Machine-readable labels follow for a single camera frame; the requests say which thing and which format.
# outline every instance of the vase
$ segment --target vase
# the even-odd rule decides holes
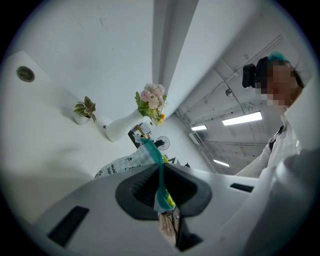
[[[79,124],[79,125],[83,125],[87,122],[90,121],[91,118],[85,117],[84,115],[80,115],[80,114],[75,114],[74,115],[74,120]]]
[[[105,130],[105,135],[110,141],[117,142],[123,137],[128,136],[130,129],[138,125],[143,117],[139,110],[136,109],[130,115],[115,120],[108,125]]]

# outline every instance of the teal fabric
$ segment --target teal fabric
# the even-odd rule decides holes
[[[164,160],[162,158],[161,153],[156,148],[155,144],[146,138],[141,139],[142,143],[144,143],[146,149],[149,151],[152,159],[155,163],[159,165],[159,188],[156,192],[156,197],[158,200],[159,205],[164,211],[172,211],[175,207],[171,207],[168,202],[168,191],[165,186],[165,177],[164,177]]]
[[[290,63],[290,61],[287,60],[285,56],[279,51],[274,51],[268,56],[267,59],[268,61],[284,61],[284,62]]]

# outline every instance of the fluorescent light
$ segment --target fluorescent light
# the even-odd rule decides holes
[[[227,163],[225,163],[225,162],[220,162],[220,161],[215,160],[215,159],[213,159],[213,161],[216,162],[216,163],[218,163],[218,164],[220,164],[220,165],[223,165],[223,166],[226,166],[226,167],[230,167],[230,165],[227,164]]]
[[[223,120],[222,122],[225,126],[230,126],[230,125],[236,125],[236,124],[257,121],[257,120],[261,120],[261,119],[262,119],[261,111],[258,111],[255,113],[246,114],[246,115],[242,115],[239,117]]]
[[[207,126],[205,126],[205,125],[200,125],[200,126],[192,127],[191,129],[192,129],[193,131],[205,130],[205,129],[207,129]]]

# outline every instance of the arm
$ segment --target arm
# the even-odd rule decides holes
[[[236,176],[259,178],[262,170],[267,167],[271,149],[267,144],[261,153],[255,160],[253,160],[248,166],[239,171]]]

